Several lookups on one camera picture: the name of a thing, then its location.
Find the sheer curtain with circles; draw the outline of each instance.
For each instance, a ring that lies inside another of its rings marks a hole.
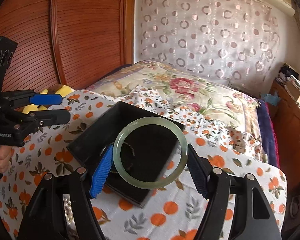
[[[260,0],[139,0],[137,60],[153,59],[246,90],[263,85],[279,46]]]

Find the louvered wooden panel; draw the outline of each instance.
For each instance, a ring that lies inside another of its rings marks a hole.
[[[4,0],[0,36],[18,43],[3,90],[44,88],[58,84],[49,27],[50,0]]]
[[[67,85],[86,88],[122,64],[121,0],[57,0],[57,35]]]

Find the black box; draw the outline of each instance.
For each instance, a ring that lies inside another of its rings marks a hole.
[[[68,145],[67,148],[74,158],[87,168],[90,181],[99,165],[102,149],[114,143],[118,134],[129,123],[147,116],[165,118],[119,101]],[[170,121],[181,130],[184,128],[181,123]],[[169,129],[151,124],[134,130],[125,142],[133,148],[135,153],[129,174],[141,181],[151,182],[163,175],[175,152],[178,139]],[[151,196],[151,190],[134,187],[115,173],[109,174],[106,185],[138,207],[144,207]]]

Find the wooden furniture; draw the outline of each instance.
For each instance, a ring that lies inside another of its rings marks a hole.
[[[5,91],[83,89],[133,61],[134,0],[0,2],[0,36],[18,43]]]
[[[270,94],[275,91],[281,100],[271,119],[278,141],[280,169],[287,177],[289,193],[300,183],[300,108],[276,81]]]

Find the purple blanket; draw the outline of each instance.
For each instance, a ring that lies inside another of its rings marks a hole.
[[[258,121],[263,142],[263,150],[268,155],[268,163],[279,168],[278,148],[276,135],[272,127],[268,107],[265,101],[258,99],[260,107],[257,108]]]

